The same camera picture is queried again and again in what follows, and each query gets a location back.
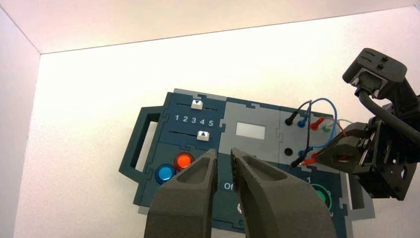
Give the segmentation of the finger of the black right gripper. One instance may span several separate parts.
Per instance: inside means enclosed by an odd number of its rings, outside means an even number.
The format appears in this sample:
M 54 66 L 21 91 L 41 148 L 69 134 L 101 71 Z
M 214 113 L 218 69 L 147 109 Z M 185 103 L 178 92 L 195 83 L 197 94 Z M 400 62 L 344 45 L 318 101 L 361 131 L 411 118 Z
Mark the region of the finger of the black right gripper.
M 334 139 L 328 146 L 317 153 L 317 162 L 321 165 L 352 174 L 362 156 L 359 142 L 360 139 L 355 136 Z
M 369 139 L 371 136 L 371 131 L 367 123 L 355 122 L 344 128 L 344 131 L 340 132 L 337 136 L 334 137 L 334 140 L 359 140 L 359 139 Z

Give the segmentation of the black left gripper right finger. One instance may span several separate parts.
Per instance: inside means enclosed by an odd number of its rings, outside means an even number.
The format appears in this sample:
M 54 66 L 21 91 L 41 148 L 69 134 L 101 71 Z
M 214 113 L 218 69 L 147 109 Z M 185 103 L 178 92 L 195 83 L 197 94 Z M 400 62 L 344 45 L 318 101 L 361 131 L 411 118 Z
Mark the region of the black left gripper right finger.
M 231 166 L 246 237 L 337 237 L 325 203 L 307 182 L 237 148 Z

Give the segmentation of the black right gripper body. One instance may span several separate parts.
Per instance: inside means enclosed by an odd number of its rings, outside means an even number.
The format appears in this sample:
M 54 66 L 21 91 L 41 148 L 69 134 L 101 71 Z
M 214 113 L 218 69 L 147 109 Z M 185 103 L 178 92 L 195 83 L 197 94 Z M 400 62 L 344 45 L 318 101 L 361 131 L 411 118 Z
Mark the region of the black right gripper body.
M 354 176 L 371 198 L 403 201 L 419 162 L 420 145 L 378 120 Z

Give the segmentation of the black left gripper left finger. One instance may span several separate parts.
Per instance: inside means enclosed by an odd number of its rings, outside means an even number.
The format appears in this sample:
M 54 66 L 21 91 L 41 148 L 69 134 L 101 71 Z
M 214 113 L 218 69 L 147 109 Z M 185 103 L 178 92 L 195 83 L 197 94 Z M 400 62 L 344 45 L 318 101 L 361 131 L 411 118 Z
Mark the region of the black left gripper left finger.
M 144 237 L 211 237 L 217 179 L 217 152 L 209 149 L 160 186 L 148 211 Z

